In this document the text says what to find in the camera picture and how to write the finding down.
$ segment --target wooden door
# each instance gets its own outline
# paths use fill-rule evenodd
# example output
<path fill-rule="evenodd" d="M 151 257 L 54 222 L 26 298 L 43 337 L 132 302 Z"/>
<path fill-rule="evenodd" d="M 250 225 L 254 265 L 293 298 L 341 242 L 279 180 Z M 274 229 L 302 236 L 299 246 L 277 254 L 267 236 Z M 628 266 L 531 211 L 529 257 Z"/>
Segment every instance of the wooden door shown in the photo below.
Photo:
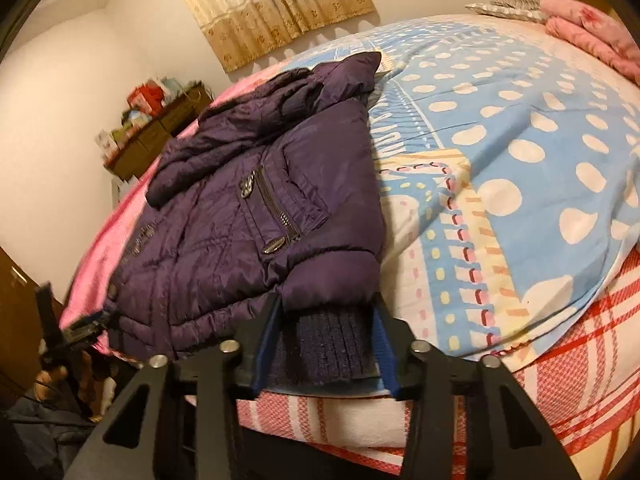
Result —
<path fill-rule="evenodd" d="M 36 283 L 0 248 L 0 394 L 21 395 L 33 384 L 42 338 Z M 54 302 L 57 316 L 62 306 Z"/>

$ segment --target bed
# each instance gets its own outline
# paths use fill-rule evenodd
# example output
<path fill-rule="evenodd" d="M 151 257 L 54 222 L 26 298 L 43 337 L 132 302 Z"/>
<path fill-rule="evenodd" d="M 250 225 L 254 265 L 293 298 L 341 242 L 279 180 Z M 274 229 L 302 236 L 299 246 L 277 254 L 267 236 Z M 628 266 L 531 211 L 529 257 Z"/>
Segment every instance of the bed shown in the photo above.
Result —
<path fill-rule="evenodd" d="M 582 478 L 604 478 L 639 422 L 640 90 L 542 25 L 456 15 L 324 44 L 216 102 L 366 50 L 383 54 L 369 117 L 386 303 L 445 352 L 501 356 Z M 63 324 L 76 305 L 101 304 L 154 170 L 84 257 Z M 245 427 L 398 473 L 410 407 L 373 374 L 347 390 L 266 393 L 238 412 Z M 462 414 L 456 429 L 460 477 Z"/>

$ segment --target door handle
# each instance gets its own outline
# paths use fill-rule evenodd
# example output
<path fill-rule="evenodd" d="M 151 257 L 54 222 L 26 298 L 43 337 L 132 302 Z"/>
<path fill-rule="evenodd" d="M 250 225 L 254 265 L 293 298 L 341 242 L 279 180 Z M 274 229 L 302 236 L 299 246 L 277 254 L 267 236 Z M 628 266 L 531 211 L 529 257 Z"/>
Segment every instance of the door handle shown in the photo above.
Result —
<path fill-rule="evenodd" d="M 26 286 L 27 278 L 15 267 L 11 267 L 11 275 L 14 277 L 14 283 L 20 283 L 21 286 Z"/>

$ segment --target wooden cabinet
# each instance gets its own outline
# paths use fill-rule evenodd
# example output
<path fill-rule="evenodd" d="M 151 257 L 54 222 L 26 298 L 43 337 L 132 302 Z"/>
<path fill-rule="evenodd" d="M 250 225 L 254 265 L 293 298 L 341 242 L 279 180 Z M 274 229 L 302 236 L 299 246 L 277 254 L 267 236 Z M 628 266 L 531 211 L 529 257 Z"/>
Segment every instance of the wooden cabinet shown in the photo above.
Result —
<path fill-rule="evenodd" d="M 140 178 L 160 155 L 166 142 L 176 136 L 209 106 L 211 97 L 202 83 L 189 88 L 162 113 L 129 139 L 104 167 L 121 180 Z"/>
<path fill-rule="evenodd" d="M 0 400 L 20 396 L 40 371 L 36 283 L 0 248 Z M 55 301 L 59 317 L 62 305 Z"/>

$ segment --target pink pillow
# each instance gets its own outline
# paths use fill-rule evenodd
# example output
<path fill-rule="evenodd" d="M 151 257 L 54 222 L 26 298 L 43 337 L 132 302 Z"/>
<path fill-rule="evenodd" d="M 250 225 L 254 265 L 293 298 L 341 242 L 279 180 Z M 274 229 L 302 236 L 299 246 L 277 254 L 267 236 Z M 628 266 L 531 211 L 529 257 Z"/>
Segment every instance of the pink pillow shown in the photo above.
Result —
<path fill-rule="evenodd" d="M 620 56 L 640 66 L 640 49 L 626 27 L 601 10 L 577 0 L 542 0 L 540 10 L 584 27 L 612 47 Z"/>
<path fill-rule="evenodd" d="M 596 38 L 588 30 L 562 18 L 550 18 L 546 22 L 546 31 L 556 38 L 574 44 L 608 64 L 624 77 L 640 84 L 640 66 L 619 56 L 608 44 Z"/>

